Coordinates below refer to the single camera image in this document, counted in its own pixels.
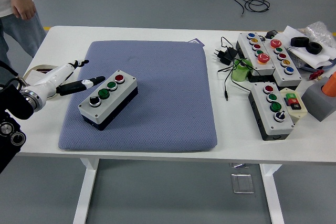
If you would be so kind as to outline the person's hand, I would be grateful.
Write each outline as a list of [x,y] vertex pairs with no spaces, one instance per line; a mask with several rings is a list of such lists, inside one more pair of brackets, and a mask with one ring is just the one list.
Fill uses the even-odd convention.
[[10,0],[13,14],[22,20],[30,20],[36,13],[33,0]]

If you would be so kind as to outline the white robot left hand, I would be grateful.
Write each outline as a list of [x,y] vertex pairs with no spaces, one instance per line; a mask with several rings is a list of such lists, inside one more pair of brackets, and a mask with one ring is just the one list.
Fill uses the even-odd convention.
[[38,99],[40,106],[44,106],[47,98],[55,94],[65,96],[85,91],[105,81],[106,78],[104,76],[99,76],[63,84],[73,74],[74,70],[83,67],[88,62],[89,60],[75,60],[74,62],[59,66],[45,74],[45,76],[31,86],[29,90],[34,94],[34,97]]

